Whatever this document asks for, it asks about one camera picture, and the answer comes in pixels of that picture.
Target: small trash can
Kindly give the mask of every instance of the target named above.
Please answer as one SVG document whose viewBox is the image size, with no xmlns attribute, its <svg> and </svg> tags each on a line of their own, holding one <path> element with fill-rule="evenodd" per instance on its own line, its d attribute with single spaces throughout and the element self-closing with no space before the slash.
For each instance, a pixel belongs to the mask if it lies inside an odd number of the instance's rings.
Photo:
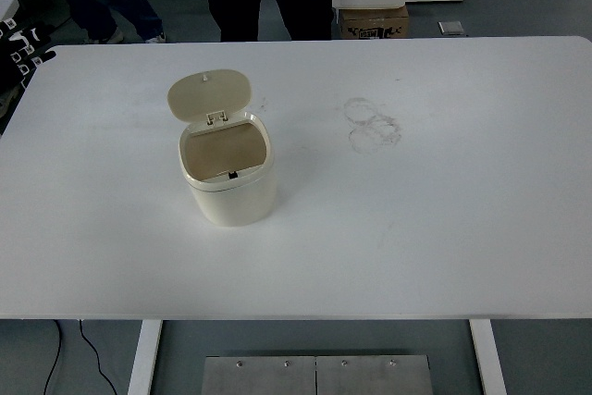
<svg viewBox="0 0 592 395">
<path fill-rule="evenodd" d="M 168 91 L 173 115 L 190 122 L 179 140 L 181 169 L 219 226 L 251 224 L 274 206 L 274 153 L 261 119 L 244 110 L 250 102 L 251 83 L 231 69 L 190 75 Z"/>
</svg>

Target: table top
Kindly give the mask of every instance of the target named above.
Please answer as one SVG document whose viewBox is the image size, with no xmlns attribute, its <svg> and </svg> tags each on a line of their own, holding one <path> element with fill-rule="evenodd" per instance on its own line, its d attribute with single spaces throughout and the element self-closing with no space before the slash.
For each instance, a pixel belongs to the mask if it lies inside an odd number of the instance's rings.
<svg viewBox="0 0 592 395">
<path fill-rule="evenodd" d="M 0 140 L 0 317 L 592 315 L 592 44 L 57 47 Z M 232 68 L 277 205 L 201 214 L 167 90 Z"/>
<path fill-rule="evenodd" d="M 18 9 L 18 0 L 0 0 L 0 20 L 12 18 Z"/>
</svg>

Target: metal panel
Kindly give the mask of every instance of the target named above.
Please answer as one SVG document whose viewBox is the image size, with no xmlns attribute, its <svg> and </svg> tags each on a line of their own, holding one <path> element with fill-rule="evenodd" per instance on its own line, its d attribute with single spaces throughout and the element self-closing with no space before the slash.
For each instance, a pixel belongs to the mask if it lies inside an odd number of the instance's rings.
<svg viewBox="0 0 592 395">
<path fill-rule="evenodd" d="M 315 358 L 205 359 L 202 395 L 315 395 Z"/>
<path fill-rule="evenodd" d="M 319 356 L 318 395 L 432 395 L 425 355 Z"/>
</svg>

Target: table leg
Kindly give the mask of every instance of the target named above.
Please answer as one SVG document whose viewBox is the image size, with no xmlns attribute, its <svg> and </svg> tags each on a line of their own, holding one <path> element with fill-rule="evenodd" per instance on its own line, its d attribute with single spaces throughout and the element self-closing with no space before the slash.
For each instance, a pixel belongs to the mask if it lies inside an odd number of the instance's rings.
<svg viewBox="0 0 592 395">
<path fill-rule="evenodd" d="M 142 321 L 138 349 L 136 349 L 136 357 L 131 369 L 128 395 L 150 395 L 162 325 L 162 319 Z"/>
<path fill-rule="evenodd" d="M 507 395 L 490 319 L 470 319 L 484 395 Z"/>
</svg>

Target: open lid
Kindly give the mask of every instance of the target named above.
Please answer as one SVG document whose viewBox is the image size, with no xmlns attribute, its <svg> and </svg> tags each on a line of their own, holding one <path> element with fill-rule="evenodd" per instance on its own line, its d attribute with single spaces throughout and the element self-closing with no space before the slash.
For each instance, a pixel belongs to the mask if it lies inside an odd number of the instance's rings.
<svg viewBox="0 0 592 395">
<path fill-rule="evenodd" d="M 215 69 L 191 74 L 168 90 L 168 106 L 184 122 L 208 120 L 208 114 L 223 111 L 229 116 L 251 102 L 251 83 L 233 69 Z"/>
</svg>

